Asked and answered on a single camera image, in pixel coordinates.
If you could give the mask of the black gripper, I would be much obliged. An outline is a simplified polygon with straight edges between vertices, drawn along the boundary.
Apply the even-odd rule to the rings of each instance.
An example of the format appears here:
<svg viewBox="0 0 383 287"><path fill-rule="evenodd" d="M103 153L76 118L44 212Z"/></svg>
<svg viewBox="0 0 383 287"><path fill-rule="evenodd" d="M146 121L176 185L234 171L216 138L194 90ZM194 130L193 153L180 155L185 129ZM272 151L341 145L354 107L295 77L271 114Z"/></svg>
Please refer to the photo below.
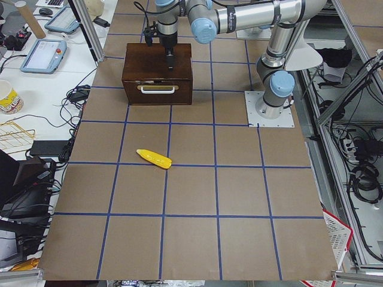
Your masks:
<svg viewBox="0 0 383 287"><path fill-rule="evenodd" d="M168 69L174 68L174 47L177 45L177 35L166 35L163 38L163 46L167 55Z"/></svg>

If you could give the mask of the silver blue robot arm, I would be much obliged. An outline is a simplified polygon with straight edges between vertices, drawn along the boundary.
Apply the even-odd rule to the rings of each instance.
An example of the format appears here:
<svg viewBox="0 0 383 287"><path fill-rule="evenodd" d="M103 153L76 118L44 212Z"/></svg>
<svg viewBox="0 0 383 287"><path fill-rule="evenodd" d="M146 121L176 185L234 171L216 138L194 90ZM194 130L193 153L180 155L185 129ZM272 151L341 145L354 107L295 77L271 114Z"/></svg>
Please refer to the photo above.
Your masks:
<svg viewBox="0 0 383 287"><path fill-rule="evenodd" d="M287 63L309 20L322 10L325 1L250 1L222 5L220 9L214 9L212 1L156 1L155 4L157 20L147 26L144 34L147 44L151 44L153 37L160 39L170 65L177 44L179 17L188 18L194 39L200 44L209 44L222 33L271 26L266 52L257 62L265 92L256 103L256 111L263 118L276 119L295 86Z"/></svg>

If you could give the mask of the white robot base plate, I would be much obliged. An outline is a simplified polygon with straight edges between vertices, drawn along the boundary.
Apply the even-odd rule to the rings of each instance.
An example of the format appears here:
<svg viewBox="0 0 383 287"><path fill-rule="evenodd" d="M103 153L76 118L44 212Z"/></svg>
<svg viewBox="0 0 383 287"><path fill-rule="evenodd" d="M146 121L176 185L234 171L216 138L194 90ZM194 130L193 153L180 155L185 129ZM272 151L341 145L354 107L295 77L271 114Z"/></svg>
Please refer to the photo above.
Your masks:
<svg viewBox="0 0 383 287"><path fill-rule="evenodd" d="M249 127L295 128L288 99L274 108L264 102L264 91L245 91Z"/></svg>

